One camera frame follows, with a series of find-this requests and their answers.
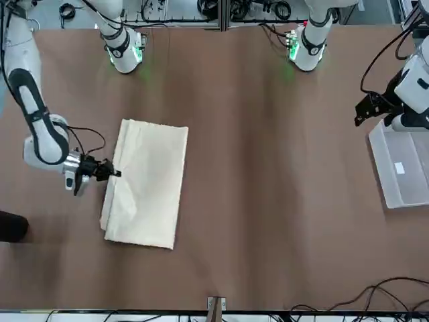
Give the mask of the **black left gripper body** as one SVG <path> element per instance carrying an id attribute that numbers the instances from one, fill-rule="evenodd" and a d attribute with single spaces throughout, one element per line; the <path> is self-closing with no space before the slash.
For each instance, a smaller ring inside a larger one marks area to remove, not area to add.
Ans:
<path id="1" fill-rule="evenodd" d="M 399 115 L 404 112 L 402 100 L 395 94 L 395 88 L 400 83 L 402 77 L 402 70 L 399 70 L 395 76 L 388 82 L 383 98 L 388 102 L 389 113 Z"/>

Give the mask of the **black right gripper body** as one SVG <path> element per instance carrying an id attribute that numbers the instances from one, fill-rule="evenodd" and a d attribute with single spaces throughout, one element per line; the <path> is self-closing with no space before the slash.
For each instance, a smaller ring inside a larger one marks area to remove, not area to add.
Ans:
<path id="1" fill-rule="evenodd" d="M 75 197 L 80 197 L 84 194 L 90 178 L 95 175 L 98 168 L 99 161 L 93 156 L 81 154 L 79 158 L 79 165 L 74 174 L 74 190 Z"/>

